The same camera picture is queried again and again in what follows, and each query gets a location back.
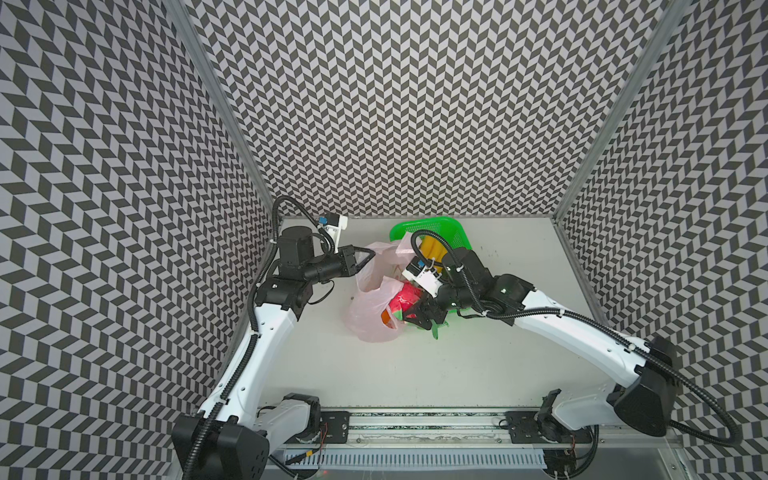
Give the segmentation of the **pink plastic bag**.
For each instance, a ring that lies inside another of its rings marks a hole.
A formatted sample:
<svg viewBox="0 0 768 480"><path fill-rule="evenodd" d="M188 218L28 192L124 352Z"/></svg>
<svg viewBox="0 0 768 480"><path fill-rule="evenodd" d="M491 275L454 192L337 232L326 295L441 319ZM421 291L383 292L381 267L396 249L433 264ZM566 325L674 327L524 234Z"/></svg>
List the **pink plastic bag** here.
<svg viewBox="0 0 768 480"><path fill-rule="evenodd" d="M395 320L395 329L386 327L381 312L389 301L409 283L403 269L415 256L411 233L394 242L374 242L367 245L376 252L375 258L355 276L357 290L344 317L345 326L358 339L369 343L395 340L405 331L406 324Z"/></svg>

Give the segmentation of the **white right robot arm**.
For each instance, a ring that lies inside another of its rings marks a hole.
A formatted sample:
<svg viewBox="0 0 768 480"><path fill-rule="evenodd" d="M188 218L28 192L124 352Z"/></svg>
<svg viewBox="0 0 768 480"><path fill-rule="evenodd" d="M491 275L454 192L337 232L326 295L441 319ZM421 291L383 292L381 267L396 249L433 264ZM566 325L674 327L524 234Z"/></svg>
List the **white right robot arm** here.
<svg viewBox="0 0 768 480"><path fill-rule="evenodd" d="M535 415L539 434L556 442L568 432L595 425L624 425L651 437L670 426L679 382L671 374L673 345L656 337L644 341L591 318L579 318L512 274L494 275L477 254L458 248L439 262L414 257L404 277L423 292L403 315L425 330L444 322L448 312L475 314L538 334L599 368L603 383L555 388Z"/></svg>

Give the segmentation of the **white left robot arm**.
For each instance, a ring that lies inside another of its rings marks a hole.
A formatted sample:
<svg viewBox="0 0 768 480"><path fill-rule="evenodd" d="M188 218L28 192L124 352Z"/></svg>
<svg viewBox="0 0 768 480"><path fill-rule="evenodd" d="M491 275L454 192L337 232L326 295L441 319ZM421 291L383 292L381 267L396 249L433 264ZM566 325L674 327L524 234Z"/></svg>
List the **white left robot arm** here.
<svg viewBox="0 0 768 480"><path fill-rule="evenodd" d="M374 257L369 248L335 246L324 227L289 227L271 241L246 300L248 328L230 363L198 411L173 426L182 478L258 479L289 440L322 440L318 397L291 393L262 409L261 396L314 286L353 277Z"/></svg>

